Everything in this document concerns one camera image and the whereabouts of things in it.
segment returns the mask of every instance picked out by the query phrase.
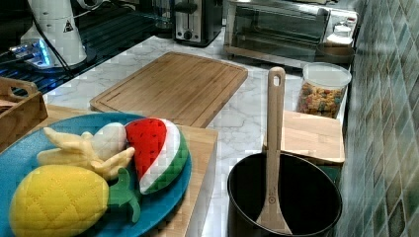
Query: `spoon handle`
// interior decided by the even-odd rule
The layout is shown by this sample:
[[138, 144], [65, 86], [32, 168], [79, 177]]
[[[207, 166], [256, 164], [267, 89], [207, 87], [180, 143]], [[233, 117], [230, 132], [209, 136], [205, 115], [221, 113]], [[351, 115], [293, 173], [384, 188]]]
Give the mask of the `spoon handle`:
[[282, 215], [278, 197], [285, 78], [286, 73], [281, 67], [274, 67], [269, 71], [266, 195], [265, 203], [257, 222], [271, 230], [292, 234]]

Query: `plate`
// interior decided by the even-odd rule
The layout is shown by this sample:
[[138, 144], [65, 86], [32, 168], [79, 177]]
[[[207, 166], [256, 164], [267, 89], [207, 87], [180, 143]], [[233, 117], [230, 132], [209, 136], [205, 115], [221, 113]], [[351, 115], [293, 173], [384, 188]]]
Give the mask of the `plate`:
[[[89, 131], [94, 134], [110, 122], [127, 124], [135, 119], [142, 119], [137, 115], [123, 113], [101, 113], [61, 120], [49, 127], [57, 131], [81, 134]], [[0, 155], [1, 197], [0, 197], [0, 236], [13, 236], [9, 225], [9, 205], [13, 193], [20, 182], [38, 166], [37, 155], [40, 151], [54, 148], [41, 130], [33, 132]], [[128, 167], [134, 174], [133, 167]], [[130, 222], [130, 208], [108, 208], [104, 216], [84, 236], [139, 236], [156, 226], [182, 200], [191, 179], [192, 161], [188, 157], [181, 174], [165, 189], [141, 198], [141, 214], [137, 223]], [[136, 176], [131, 175], [131, 187], [138, 188]]]

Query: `plush watermelon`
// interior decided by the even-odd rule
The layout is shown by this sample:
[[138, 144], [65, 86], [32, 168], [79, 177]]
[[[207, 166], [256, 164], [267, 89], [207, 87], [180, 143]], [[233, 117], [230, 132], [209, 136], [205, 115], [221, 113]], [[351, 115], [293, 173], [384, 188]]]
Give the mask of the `plush watermelon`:
[[184, 135], [166, 119], [132, 121], [126, 125], [126, 139], [135, 148], [133, 160], [144, 195], [167, 187], [181, 173], [189, 156]]

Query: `toy pineapple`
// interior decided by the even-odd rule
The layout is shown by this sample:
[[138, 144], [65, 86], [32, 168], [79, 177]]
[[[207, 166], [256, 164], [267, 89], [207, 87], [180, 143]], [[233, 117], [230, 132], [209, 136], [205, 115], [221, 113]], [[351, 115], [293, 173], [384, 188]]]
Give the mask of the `toy pineapple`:
[[109, 204], [124, 203], [132, 206], [136, 222], [139, 203], [128, 186], [126, 169], [119, 169], [118, 182], [109, 187], [101, 176], [84, 168], [41, 166], [17, 187], [10, 225], [16, 236], [74, 236], [93, 226]]

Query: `marble countertop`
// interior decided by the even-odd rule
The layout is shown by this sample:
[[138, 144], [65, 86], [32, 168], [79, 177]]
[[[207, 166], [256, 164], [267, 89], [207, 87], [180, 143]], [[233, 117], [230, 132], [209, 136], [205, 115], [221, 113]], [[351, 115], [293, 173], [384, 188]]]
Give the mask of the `marble countertop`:
[[[226, 236], [227, 177], [242, 158], [261, 151], [266, 130], [267, 80], [273, 64], [244, 57], [228, 59], [224, 31], [207, 47], [181, 45], [152, 37], [96, 66], [43, 96], [47, 104], [89, 110], [89, 101], [168, 51], [179, 51], [228, 61], [248, 69], [248, 78], [216, 115], [208, 128], [218, 134], [214, 190], [203, 236]], [[285, 110], [294, 111], [302, 83], [300, 70], [287, 71]]]

